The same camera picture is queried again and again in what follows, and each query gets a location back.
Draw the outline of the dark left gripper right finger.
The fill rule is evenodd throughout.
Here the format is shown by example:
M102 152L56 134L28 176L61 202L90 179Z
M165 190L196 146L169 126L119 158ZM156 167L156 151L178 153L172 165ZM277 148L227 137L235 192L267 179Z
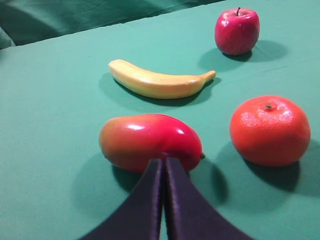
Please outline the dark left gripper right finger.
M252 239L208 203L177 158L165 160L164 211L169 240Z

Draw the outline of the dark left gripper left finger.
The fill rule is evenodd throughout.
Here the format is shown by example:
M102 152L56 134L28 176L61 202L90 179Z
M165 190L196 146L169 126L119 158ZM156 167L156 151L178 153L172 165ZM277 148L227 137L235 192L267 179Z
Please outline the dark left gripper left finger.
M128 198L82 240L158 240L164 164L152 159Z

